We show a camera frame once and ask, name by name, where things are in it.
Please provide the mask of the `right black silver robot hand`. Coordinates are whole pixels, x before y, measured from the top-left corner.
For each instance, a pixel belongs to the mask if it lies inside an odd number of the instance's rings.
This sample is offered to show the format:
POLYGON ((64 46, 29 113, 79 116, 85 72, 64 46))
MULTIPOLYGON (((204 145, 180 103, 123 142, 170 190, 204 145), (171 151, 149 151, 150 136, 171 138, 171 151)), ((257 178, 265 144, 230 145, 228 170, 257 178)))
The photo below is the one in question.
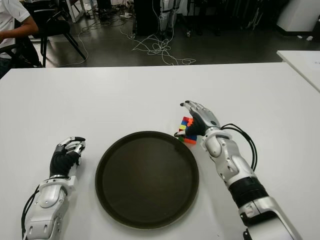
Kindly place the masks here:
POLYGON ((184 136, 205 136, 209 129, 220 129, 221 125, 215 115, 202 104, 186 100, 180 103, 181 107, 185 107, 193 118, 193 123, 188 129, 176 132, 174 137, 184 136))

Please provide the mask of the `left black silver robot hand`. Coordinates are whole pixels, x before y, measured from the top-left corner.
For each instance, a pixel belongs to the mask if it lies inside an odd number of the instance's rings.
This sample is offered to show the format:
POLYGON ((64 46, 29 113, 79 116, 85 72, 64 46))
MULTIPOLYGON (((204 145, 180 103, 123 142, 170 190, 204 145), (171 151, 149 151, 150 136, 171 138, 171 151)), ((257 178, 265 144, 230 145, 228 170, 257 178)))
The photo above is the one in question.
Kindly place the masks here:
POLYGON ((67 177, 71 168, 76 164, 86 148, 86 139, 79 136, 71 136, 61 141, 55 148, 49 166, 49 176, 67 177))

